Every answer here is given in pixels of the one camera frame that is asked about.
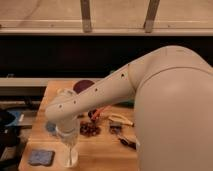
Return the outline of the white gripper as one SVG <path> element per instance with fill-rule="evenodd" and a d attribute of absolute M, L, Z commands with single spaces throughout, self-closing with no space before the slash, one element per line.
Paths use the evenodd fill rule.
<path fill-rule="evenodd" d="M 79 129 L 73 128 L 70 132 L 62 132 L 59 129 L 56 129 L 58 137 L 61 139 L 61 141 L 66 144 L 67 146 L 75 146 L 78 140 L 79 135 Z"/>

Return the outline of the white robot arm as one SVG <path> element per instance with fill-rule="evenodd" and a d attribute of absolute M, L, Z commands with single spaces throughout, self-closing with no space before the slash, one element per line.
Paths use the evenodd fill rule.
<path fill-rule="evenodd" d="M 77 115 L 128 100 L 139 171 L 213 171 L 213 66 L 189 48 L 161 47 L 77 95 L 64 91 L 45 115 L 68 143 Z"/>

